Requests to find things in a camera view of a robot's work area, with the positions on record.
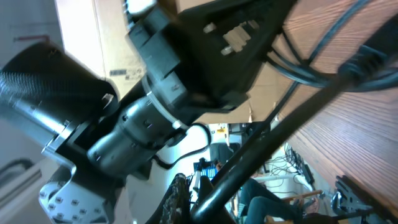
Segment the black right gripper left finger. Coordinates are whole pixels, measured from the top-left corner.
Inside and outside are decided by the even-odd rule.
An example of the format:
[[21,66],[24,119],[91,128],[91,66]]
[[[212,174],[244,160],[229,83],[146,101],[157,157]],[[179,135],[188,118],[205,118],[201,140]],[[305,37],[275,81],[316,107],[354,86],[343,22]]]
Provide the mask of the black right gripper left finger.
[[190,221],[190,179],[175,175],[159,206],[146,224],[186,224]]

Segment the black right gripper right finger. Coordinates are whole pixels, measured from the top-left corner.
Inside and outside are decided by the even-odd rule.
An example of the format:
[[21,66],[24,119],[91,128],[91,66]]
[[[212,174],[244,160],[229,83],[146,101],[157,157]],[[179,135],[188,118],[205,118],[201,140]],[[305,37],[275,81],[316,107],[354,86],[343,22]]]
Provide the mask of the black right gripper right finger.
[[198,203],[192,210],[192,223],[236,223],[225,209],[225,204],[233,196],[236,187],[228,187],[227,181],[213,186],[207,176],[200,177]]

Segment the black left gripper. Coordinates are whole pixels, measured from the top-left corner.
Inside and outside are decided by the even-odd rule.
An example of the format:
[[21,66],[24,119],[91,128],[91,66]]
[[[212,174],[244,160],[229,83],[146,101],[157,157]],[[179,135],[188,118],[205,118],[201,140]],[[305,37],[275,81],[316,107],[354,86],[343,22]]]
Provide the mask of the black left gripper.
[[249,91],[294,1],[210,1],[183,11],[153,1],[137,12],[126,4],[128,37],[147,70],[142,86],[166,118],[254,120]]

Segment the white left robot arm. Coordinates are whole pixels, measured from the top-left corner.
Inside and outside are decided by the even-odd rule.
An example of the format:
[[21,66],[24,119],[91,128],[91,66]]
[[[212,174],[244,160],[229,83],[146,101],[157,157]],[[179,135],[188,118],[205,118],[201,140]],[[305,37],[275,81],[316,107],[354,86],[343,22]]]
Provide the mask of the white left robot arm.
[[182,12],[156,2],[128,14],[145,72],[124,97],[41,42],[1,71],[1,114],[60,164],[39,202],[55,223],[112,223],[117,190],[147,180],[155,154],[205,113],[248,97],[293,1],[212,1]]

